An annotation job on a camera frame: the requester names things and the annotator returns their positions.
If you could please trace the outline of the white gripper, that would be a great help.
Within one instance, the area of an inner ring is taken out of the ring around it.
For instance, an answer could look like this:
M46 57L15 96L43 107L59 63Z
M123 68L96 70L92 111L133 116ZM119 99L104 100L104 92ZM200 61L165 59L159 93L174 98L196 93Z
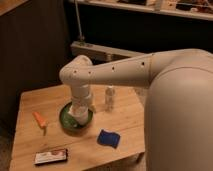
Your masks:
M93 95L71 97L70 115L79 123L85 124L89 117L89 107L92 105Z

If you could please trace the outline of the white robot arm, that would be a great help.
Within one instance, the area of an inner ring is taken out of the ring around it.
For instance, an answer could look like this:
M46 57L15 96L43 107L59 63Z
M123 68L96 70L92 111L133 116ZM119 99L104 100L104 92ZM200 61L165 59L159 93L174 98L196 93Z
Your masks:
M91 84L146 87L147 171L213 171L212 53L170 50L99 65L79 55L59 75L80 101Z

